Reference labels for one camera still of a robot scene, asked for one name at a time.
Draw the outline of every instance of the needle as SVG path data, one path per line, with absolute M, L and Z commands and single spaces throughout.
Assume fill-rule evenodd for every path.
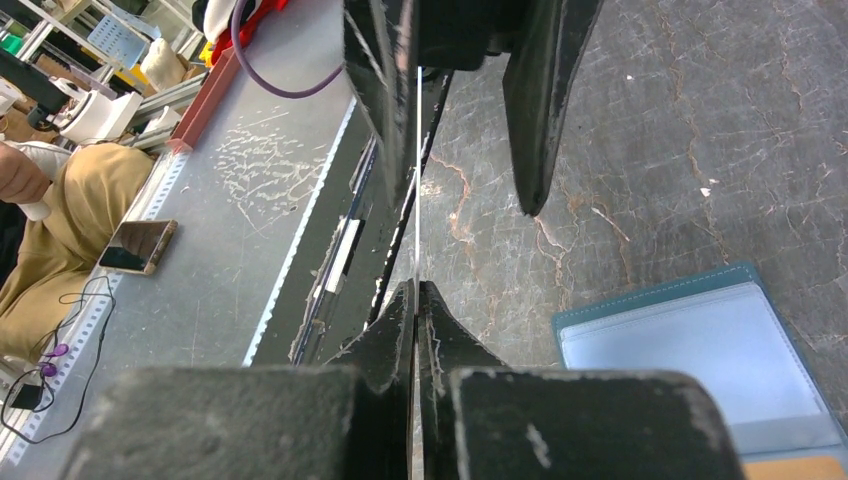
M 415 315 L 419 313 L 419 295 L 421 294 L 421 77 L 423 69 L 418 67 L 418 86 L 417 86 L 417 126 L 415 135 L 415 261 L 414 261 L 414 281 L 413 302 Z

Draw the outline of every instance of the cracked dark surface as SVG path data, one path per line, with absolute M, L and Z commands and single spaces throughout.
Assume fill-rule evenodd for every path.
M 846 424 L 848 6 L 608 0 L 536 219 L 506 60 L 457 74 L 423 179 L 422 278 L 453 314 L 513 366 L 556 365 L 554 313 L 750 260 Z

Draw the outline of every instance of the light blue folder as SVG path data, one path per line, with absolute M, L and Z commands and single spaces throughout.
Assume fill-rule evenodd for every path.
M 665 369 L 710 392 L 745 462 L 830 455 L 848 442 L 753 265 L 735 264 L 553 318 L 570 369 Z

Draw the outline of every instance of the phone screen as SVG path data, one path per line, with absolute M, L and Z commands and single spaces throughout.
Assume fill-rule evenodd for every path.
M 174 220 L 124 222 L 119 227 L 98 264 L 129 273 L 153 273 L 170 243 Z

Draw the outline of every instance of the khaki pants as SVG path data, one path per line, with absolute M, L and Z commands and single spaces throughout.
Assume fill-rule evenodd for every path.
M 47 336 L 70 312 L 89 273 L 135 199 L 153 162 L 114 144 L 87 147 L 59 171 L 44 201 L 52 213 L 28 221 L 18 264 L 0 290 L 0 355 L 38 361 Z

